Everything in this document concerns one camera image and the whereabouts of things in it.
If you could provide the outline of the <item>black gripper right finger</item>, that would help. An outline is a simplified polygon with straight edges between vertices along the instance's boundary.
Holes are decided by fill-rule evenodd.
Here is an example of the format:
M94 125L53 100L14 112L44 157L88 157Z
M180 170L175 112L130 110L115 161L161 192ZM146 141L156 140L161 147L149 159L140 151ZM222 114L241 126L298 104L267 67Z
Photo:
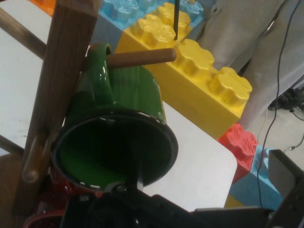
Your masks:
M304 226L304 172L281 150L269 153L268 177L284 197L275 211L269 228Z

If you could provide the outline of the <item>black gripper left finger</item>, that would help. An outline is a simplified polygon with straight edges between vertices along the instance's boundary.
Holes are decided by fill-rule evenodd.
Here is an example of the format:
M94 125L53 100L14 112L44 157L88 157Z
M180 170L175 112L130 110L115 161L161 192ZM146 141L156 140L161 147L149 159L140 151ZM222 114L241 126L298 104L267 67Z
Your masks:
M126 182L97 198L82 194L72 198L61 220L62 228L209 228L211 225L160 195L141 191L141 163L128 173Z

